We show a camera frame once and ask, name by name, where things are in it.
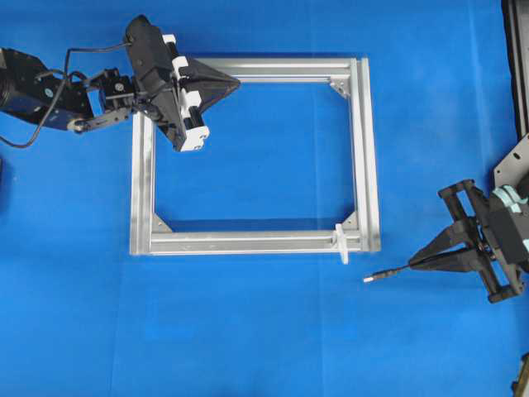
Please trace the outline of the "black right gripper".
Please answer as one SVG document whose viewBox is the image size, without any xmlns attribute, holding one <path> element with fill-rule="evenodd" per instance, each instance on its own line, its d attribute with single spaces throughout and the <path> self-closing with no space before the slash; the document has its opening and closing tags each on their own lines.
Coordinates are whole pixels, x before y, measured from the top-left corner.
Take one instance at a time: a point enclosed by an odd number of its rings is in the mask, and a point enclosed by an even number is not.
<svg viewBox="0 0 529 397">
<path fill-rule="evenodd" d="M 419 250 L 413 270 L 476 272 L 488 301 L 497 303 L 524 291 L 528 272 L 528 197 L 503 185 L 489 196 L 472 179 L 438 192 L 453 223 Z"/>
</svg>

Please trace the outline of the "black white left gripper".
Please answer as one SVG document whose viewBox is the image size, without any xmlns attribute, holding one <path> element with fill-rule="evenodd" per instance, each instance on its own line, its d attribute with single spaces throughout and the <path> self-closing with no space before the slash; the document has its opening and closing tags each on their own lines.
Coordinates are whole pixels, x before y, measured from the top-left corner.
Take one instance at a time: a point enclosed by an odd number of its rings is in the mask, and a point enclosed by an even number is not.
<svg viewBox="0 0 529 397">
<path fill-rule="evenodd" d="M 155 122 L 178 152 L 200 151 L 210 131 L 202 113 L 235 92 L 241 82 L 203 62 L 177 55 L 175 35 L 162 35 L 172 71 L 169 82 L 151 103 L 160 112 Z"/>
</svg>

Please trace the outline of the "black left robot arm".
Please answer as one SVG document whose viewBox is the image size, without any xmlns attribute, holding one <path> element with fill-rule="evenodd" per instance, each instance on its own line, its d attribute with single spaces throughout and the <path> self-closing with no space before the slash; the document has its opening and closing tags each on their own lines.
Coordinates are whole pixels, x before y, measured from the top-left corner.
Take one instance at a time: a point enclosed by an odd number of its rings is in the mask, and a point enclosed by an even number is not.
<svg viewBox="0 0 529 397">
<path fill-rule="evenodd" d="M 89 78 L 48 69 L 33 55 L 1 50 L 1 111 L 38 128 L 82 134 L 142 114 L 178 151 L 203 148 L 210 131 L 203 113 L 237 90 L 238 79 L 184 55 L 173 35 L 162 37 L 172 69 L 168 82 L 149 93 L 134 77 L 105 69 Z"/>
</svg>

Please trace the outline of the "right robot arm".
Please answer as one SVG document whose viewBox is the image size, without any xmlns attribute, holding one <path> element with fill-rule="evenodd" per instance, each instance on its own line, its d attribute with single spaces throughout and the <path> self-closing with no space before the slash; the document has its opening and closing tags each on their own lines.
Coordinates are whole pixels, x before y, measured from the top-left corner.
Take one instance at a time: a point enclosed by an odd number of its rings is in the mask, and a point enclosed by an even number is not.
<svg viewBox="0 0 529 397">
<path fill-rule="evenodd" d="M 528 272 L 528 199 L 508 184 L 489 196 L 472 179 L 438 191 L 453 223 L 409 261 L 413 270 L 471 272 L 492 304 L 524 291 Z"/>
</svg>

